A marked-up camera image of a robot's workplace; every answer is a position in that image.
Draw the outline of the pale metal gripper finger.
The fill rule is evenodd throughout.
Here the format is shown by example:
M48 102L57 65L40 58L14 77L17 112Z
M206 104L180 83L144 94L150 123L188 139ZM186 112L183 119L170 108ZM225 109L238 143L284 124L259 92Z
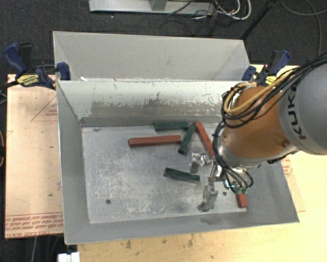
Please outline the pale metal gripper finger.
M218 191L214 184L206 184L203 191L203 200L198 206L200 212L206 212L215 208L215 202L218 196Z
M211 165L213 157L209 157L206 152L192 153L189 170L191 174L196 174L201 166Z

